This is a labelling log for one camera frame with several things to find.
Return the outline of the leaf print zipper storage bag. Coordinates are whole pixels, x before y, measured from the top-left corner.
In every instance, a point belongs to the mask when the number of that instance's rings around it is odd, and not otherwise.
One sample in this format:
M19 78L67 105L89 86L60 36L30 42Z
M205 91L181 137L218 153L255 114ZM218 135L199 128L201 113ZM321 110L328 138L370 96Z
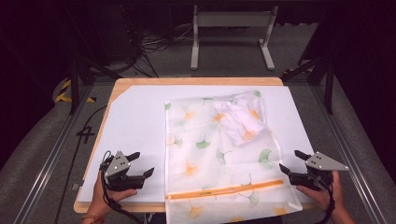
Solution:
M165 104L167 224L223 224L282 216L302 205L279 169L281 148L267 127L242 146L214 122L220 97Z

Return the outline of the white paper sheet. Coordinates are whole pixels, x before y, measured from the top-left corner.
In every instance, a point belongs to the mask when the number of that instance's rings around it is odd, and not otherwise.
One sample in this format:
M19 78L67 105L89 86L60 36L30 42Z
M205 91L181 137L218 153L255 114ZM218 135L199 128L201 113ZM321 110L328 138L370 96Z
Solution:
M97 135L90 163L76 201L92 199L100 163L107 151L124 154L139 152L129 173L140 175L148 169L153 175L145 181L130 203L163 203L165 178L165 111L164 102L171 99L224 96L257 90L264 100L264 115L282 150L282 161L290 169L302 172L305 166L294 152L310 154L313 148L305 132L290 89L275 86L220 85L133 85L114 97Z

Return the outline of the black metal stand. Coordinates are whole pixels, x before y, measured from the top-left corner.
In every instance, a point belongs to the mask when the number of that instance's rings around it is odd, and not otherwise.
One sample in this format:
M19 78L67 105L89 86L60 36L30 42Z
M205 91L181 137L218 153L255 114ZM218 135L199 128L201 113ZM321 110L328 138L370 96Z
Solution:
M317 86L322 79L325 79L324 105L329 114L332 114L332 88L334 80L334 71L332 61L328 58L316 58L310 60L297 68L286 70L281 76L282 81L287 81L304 71L312 68L312 72L307 78L307 82L311 86Z
M113 71L94 63L93 61L81 56L74 57L70 61L70 78L71 78L71 99L72 105L70 114L73 115L80 105L81 97L79 95L79 82L82 81L84 85L91 86L94 82L94 74L90 70L93 67L105 76L111 77L115 80L120 78L120 75Z

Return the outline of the white folded garment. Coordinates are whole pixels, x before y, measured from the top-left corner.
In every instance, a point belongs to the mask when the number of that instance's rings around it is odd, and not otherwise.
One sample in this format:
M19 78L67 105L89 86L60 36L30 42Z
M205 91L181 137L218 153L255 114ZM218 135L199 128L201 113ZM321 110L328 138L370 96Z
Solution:
M213 121L237 147L253 141L267 129L262 94L246 91L217 98L212 104Z

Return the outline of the person's left hand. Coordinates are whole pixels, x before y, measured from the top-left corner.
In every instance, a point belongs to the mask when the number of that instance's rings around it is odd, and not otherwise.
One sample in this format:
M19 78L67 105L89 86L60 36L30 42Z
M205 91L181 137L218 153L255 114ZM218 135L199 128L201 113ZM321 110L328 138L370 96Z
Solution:
M127 189L124 191L107 191L107 196L115 202L120 202L124 199L135 196L137 191L135 189ZM92 202L88 209L88 214L94 217L105 217L111 208L106 204L104 199L104 189L102 184L102 173L99 172L93 187Z

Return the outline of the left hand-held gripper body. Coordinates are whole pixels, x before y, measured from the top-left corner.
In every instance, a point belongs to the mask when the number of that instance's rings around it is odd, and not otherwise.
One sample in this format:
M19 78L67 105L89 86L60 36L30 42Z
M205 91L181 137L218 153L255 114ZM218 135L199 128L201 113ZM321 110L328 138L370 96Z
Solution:
M146 179L138 179L138 175L127 175L130 167L131 161L127 161L121 151L106 159L102 165L105 186L113 191L142 189Z

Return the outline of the white metal stand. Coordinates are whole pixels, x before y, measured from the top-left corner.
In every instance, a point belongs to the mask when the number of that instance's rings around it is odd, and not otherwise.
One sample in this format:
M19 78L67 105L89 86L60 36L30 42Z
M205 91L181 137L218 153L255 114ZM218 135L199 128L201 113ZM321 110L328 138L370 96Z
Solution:
M191 70L198 69L199 62L199 28L200 27L263 27L265 35L258 40L266 67L275 70L275 64L268 49L269 39L275 26L278 6L264 11L201 11L193 8L191 49Z

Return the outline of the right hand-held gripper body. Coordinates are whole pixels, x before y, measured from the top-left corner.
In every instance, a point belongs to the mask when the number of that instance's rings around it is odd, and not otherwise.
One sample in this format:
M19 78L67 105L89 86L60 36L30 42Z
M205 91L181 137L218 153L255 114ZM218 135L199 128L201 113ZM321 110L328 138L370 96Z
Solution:
M312 190L327 189L333 182L332 171L348 171L349 167L323 153L316 152L304 161L306 172L298 174L291 172L290 183L294 186L304 186Z

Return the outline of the person's right hand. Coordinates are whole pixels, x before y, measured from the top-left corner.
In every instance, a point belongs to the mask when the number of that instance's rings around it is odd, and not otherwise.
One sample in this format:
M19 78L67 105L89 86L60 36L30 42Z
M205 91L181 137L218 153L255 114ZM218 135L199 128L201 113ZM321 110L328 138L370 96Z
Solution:
M335 209L332 211L332 216L335 217L345 213L346 209L344 206L343 190L339 173L337 171L332 171L332 178L332 196L335 204ZM311 198L321 211L327 211L330 205L330 194L327 190L315 191L304 186L297 186L296 188L302 194Z

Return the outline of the aluminium rail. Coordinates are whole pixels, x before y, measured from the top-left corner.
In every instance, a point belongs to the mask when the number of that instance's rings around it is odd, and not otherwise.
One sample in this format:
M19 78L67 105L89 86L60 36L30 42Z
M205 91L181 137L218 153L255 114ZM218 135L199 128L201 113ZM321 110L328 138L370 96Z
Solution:
M336 119L334 113L330 113L324 103L324 94L321 92L320 87L312 87L311 91L315 96L320 109L327 120L332 136L335 139L337 145L337 151L345 162L349 166L349 176L353 182L356 191L358 192L361 201L364 205L365 211L368 213L370 220L373 224L389 224L389 221L384 216L378 200L375 198L374 192L369 186L367 178L364 176L361 164L355 157L356 151L347 142L347 138L344 135L344 130L340 126L339 121Z
M54 145L52 146L47 159L43 163L42 168L36 176L35 182L31 187L28 196L24 200L24 203L21 206L19 213L14 218L13 224L26 224L28 219L32 215L45 187L50 180L50 177L56 167L61 153L64 150L65 141L70 134L73 126L75 125L78 115L80 114L80 111L85 105L86 99L89 97L91 91L92 86L85 86L81 88L81 93L78 97L79 102L77 104L77 107L71 115L67 115L64 126L62 127Z

